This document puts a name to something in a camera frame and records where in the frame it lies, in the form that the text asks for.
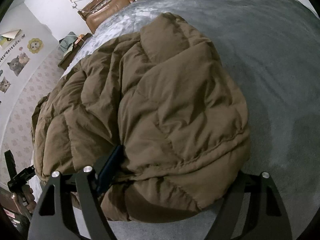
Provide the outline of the person's left hand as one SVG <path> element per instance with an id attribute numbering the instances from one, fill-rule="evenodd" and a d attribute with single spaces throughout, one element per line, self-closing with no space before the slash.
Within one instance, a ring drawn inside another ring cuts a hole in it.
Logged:
<path id="1" fill-rule="evenodd" d="M 35 197 L 33 195 L 33 189 L 29 185 L 24 185 L 23 194 L 28 203 L 26 206 L 24 206 L 19 202 L 19 197 L 16 193 L 12 194 L 12 199 L 19 213 L 23 215 L 25 213 L 25 210 L 28 210 L 29 213 L 33 213 L 36 207 Z"/>

